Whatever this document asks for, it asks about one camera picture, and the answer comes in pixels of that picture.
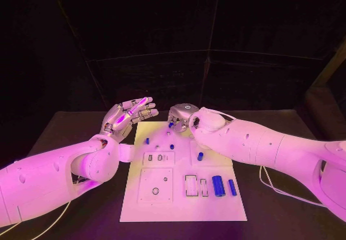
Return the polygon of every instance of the robotic hand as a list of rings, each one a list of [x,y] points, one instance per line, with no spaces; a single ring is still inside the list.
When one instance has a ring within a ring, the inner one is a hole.
[[[188,103],[170,108],[168,121],[178,132],[191,129],[202,148],[294,177],[323,206],[346,221],[346,141],[316,141],[292,136]]]
[[[133,124],[159,111],[144,97],[108,111],[100,134],[88,141],[33,155],[0,170],[0,227],[51,212],[108,181],[120,161],[131,159],[131,145],[120,144]],[[85,181],[74,182],[72,173]]]

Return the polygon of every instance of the white board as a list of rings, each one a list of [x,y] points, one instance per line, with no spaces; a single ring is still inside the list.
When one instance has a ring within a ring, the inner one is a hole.
[[[189,130],[178,133],[168,122],[140,122],[134,147],[120,222],[247,221],[232,160],[202,149]],[[198,161],[199,152],[204,152],[202,161]],[[224,182],[222,197],[215,196],[212,177],[217,175]],[[196,176],[196,185],[186,183],[186,176]],[[232,196],[230,179],[237,196]],[[198,190],[198,196],[186,196],[186,188],[193,193]],[[206,193],[202,196],[202,189],[208,190],[208,196]]]

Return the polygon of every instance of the table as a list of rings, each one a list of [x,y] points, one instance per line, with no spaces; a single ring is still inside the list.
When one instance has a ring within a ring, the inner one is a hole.
[[[224,112],[276,131],[315,138],[294,110]],[[147,121],[166,121],[168,115],[169,111],[162,111]],[[104,116],[106,112],[57,112],[29,155],[87,141],[100,132]],[[127,144],[134,143],[136,129],[123,141]],[[346,223],[330,211],[276,193],[260,181],[260,167],[240,162],[234,162],[234,172],[248,221],[120,222],[129,169],[130,164],[121,162],[114,178],[71,202],[41,240],[345,239]],[[316,201],[296,179],[274,170],[268,173],[277,188]],[[32,239],[52,224],[64,208],[23,222],[3,238]]]

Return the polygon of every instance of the robotic arm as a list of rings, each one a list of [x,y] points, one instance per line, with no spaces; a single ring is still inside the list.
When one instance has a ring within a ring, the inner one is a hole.
[[[153,98],[117,104],[88,141],[16,161],[0,170],[0,227],[51,212],[107,182],[120,161],[131,158],[131,145],[120,144],[133,124],[156,116]],[[72,173],[85,179],[72,181]]]
[[[316,141],[292,136],[188,103],[170,108],[168,121],[175,131],[191,129],[202,148],[294,177],[346,221],[346,141]]]

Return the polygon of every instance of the blue cylinder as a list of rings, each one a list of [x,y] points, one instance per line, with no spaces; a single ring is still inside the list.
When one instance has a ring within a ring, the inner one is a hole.
[[[201,152],[201,153],[198,154],[196,159],[198,159],[199,161],[202,161],[202,158],[204,158],[204,153]]]
[[[232,195],[237,196],[237,187],[235,187],[234,180],[230,179],[230,180],[228,180],[228,183],[230,183]]]
[[[217,197],[224,197],[227,195],[224,183],[222,183],[222,176],[214,176],[212,178],[212,185]]]

